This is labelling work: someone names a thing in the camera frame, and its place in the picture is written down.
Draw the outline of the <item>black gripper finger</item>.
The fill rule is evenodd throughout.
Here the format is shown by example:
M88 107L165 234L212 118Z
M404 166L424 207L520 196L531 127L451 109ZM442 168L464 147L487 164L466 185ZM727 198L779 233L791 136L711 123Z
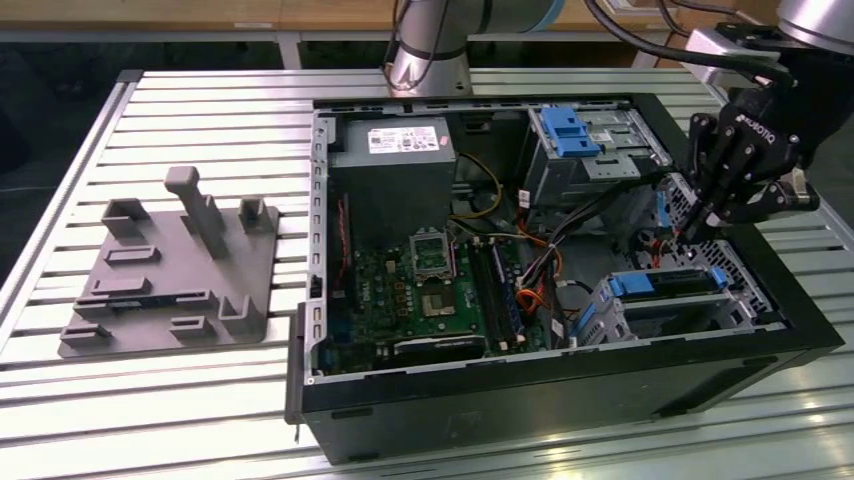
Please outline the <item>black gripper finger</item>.
M762 151L734 147L715 163L706 193L706 225L759 223L794 209L792 189L779 180L752 180Z
M708 219L716 215L719 200L726 196L720 186L726 156L731 153L734 128L720 125L710 114L695 114L691 118L690 156L687 172L683 174L692 187L695 202L680 223L682 243L702 243L714 237L715 226Z

